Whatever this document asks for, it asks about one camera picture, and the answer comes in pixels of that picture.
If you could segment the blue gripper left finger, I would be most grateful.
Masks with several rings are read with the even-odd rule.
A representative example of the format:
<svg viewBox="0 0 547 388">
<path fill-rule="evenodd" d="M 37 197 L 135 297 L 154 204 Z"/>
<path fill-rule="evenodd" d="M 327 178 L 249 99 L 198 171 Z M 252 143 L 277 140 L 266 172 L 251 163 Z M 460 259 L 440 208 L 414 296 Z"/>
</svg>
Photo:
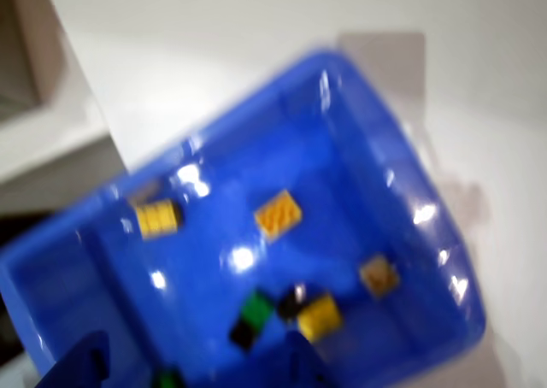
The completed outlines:
<svg viewBox="0 0 547 388">
<path fill-rule="evenodd" d="M 39 381 L 38 388 L 101 387 L 110 376 L 109 336 L 91 332 L 74 345 Z"/>
</svg>

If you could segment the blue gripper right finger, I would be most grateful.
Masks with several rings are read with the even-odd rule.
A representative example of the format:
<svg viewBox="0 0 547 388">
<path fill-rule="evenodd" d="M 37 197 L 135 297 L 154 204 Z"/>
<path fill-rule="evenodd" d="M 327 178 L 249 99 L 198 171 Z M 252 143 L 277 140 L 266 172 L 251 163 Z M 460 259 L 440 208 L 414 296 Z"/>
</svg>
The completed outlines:
<svg viewBox="0 0 547 388">
<path fill-rule="evenodd" d="M 286 334 L 288 371 L 286 387 L 337 387 L 315 347 L 297 331 Z"/>
</svg>

